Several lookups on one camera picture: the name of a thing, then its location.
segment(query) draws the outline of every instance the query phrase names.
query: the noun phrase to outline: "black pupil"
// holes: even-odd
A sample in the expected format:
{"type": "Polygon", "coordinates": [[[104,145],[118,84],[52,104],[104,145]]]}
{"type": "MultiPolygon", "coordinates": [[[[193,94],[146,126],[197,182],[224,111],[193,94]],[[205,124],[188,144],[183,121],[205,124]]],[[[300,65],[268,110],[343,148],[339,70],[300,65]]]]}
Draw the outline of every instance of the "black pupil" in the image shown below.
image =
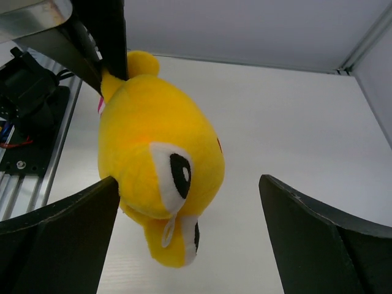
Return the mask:
{"type": "Polygon", "coordinates": [[[191,177],[189,162],[183,156],[174,153],[170,155],[170,167],[177,191],[183,199],[186,199],[191,177]]]}
{"type": "Polygon", "coordinates": [[[197,252],[197,249],[198,249],[198,241],[199,241],[199,239],[200,239],[200,232],[198,230],[198,222],[197,222],[196,226],[195,226],[195,246],[196,246],[196,252],[197,252]]]}

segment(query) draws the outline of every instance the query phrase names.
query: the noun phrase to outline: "pink tag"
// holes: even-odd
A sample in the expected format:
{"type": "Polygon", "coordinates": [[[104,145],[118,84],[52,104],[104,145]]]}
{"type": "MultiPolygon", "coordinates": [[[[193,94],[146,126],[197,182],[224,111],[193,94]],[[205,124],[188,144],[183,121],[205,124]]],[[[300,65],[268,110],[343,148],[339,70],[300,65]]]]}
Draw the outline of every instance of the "pink tag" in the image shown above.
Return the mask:
{"type": "Polygon", "coordinates": [[[102,116],[102,112],[104,112],[105,109],[105,101],[104,98],[101,96],[99,99],[99,105],[98,105],[98,114],[102,116]]]}

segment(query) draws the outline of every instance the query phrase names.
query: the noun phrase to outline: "red wire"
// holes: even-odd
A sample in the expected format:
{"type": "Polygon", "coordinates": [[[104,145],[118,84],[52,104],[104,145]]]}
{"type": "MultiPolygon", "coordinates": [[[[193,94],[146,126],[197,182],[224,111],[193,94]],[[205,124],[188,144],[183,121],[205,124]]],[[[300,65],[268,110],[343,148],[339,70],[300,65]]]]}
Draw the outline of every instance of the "red wire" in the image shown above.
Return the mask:
{"type": "Polygon", "coordinates": [[[24,145],[29,145],[33,142],[33,140],[30,140],[30,137],[27,137],[27,140],[23,143],[20,144],[7,144],[7,143],[0,143],[0,148],[3,149],[12,149],[12,148],[17,148],[17,147],[22,147],[24,145]]]}

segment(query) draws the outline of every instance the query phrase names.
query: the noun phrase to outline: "stuffed animal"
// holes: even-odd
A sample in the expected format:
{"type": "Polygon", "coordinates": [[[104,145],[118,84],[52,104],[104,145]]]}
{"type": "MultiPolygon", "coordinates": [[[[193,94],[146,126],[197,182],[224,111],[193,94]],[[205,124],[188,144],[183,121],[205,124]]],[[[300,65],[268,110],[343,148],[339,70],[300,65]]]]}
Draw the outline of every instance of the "stuffed animal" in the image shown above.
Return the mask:
{"type": "Polygon", "coordinates": [[[180,268],[194,260],[198,218],[224,180],[221,144],[191,98],[157,77],[153,55],[131,51],[127,62],[127,81],[102,72],[99,174],[117,180],[151,256],[180,268]]]}

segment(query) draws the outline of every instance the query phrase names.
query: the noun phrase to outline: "white floor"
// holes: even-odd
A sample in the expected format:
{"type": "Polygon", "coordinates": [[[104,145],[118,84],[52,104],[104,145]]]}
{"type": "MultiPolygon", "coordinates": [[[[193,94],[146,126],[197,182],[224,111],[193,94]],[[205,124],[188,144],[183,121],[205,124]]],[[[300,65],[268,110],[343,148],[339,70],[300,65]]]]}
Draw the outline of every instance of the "white floor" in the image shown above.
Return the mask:
{"type": "MultiPolygon", "coordinates": [[[[200,219],[185,269],[149,257],[142,230],[116,219],[99,294],[283,293],[258,194],[261,174],[392,226],[392,152],[351,77],[161,58],[220,136],[227,175],[200,219]]],[[[82,87],[50,202],[99,180],[98,95],[82,87]]]]}

